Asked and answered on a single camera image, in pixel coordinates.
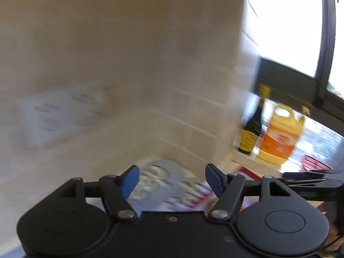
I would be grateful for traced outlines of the person left hand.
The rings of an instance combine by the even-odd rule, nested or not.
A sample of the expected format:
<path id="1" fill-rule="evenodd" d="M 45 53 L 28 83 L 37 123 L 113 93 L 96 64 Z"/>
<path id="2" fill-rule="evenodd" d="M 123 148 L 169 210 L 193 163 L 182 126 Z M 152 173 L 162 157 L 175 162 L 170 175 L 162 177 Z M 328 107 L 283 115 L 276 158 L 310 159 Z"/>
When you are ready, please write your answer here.
<path id="1" fill-rule="evenodd" d="M 335 202 L 322 202 L 317 209 L 321 211 L 329 222 L 329 234 L 325 242 L 324 250 L 327 252 L 334 252 L 343 245 L 343 235 L 339 235 L 336 220 Z"/>

